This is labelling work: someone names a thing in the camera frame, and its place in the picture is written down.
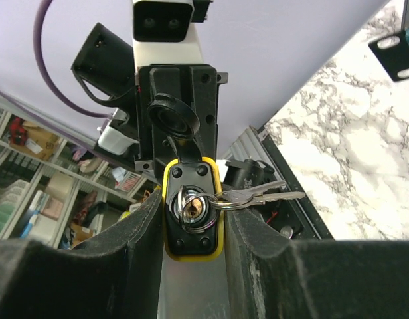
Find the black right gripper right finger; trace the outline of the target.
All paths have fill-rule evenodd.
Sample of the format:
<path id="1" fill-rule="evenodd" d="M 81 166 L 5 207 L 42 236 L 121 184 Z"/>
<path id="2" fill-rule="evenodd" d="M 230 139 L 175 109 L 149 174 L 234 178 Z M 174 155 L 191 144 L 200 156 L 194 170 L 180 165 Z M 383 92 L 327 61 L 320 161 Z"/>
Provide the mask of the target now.
<path id="1" fill-rule="evenodd" d="M 409 318 L 409 241 L 334 241 L 310 200 L 296 211 L 317 239 L 226 214 L 232 318 Z"/>

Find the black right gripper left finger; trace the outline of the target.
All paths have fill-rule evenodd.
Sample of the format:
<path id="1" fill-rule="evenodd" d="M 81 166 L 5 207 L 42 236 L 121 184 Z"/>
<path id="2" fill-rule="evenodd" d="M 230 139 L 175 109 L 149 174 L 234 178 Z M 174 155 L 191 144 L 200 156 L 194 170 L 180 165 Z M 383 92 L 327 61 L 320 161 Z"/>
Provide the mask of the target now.
<path id="1" fill-rule="evenodd" d="M 0 240 L 0 318 L 155 318 L 161 192 L 72 249 Z"/>

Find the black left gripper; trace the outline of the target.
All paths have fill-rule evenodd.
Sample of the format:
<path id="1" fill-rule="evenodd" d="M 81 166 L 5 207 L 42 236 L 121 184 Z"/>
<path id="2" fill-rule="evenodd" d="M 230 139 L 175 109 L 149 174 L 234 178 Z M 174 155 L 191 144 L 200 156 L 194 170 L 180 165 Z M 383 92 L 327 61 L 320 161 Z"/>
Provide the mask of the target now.
<path id="1" fill-rule="evenodd" d="M 228 73 L 209 64 L 152 64 L 139 68 L 136 171 L 161 173 L 178 157 L 216 159 L 218 95 Z"/>

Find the yellow padlock with black shackle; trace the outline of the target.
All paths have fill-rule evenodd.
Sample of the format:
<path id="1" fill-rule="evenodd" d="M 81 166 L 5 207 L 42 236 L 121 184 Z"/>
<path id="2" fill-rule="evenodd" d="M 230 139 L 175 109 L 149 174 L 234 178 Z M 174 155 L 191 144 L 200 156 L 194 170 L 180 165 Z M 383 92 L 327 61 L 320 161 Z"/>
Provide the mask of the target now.
<path id="1" fill-rule="evenodd" d="M 219 220 L 210 229 L 199 234 L 188 233 L 181 228 L 177 218 L 177 194 L 180 186 L 184 185 L 199 193 L 215 195 L 222 189 L 220 174 L 216 162 L 204 157 L 195 141 L 200 122 L 194 110 L 181 100 L 177 103 L 176 111 L 183 122 L 183 133 L 181 138 L 171 140 L 176 158 L 166 165 L 163 173 L 165 250 L 175 261 L 211 261 L 222 252 L 224 245 L 221 211 L 215 208 L 209 213 L 210 217 L 214 217 L 216 212 L 220 213 Z"/>

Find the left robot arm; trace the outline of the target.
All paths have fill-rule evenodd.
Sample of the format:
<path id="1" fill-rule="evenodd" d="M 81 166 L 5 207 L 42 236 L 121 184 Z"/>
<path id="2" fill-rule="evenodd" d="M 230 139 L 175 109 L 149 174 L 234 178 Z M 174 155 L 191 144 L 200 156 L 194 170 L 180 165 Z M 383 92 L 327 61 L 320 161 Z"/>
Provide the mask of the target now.
<path id="1" fill-rule="evenodd" d="M 89 98 L 114 109 L 94 147 L 105 159 L 161 175 L 173 159 L 216 157 L 228 76 L 204 62 L 194 25 L 179 42 L 127 43 L 97 24 L 71 70 Z"/>

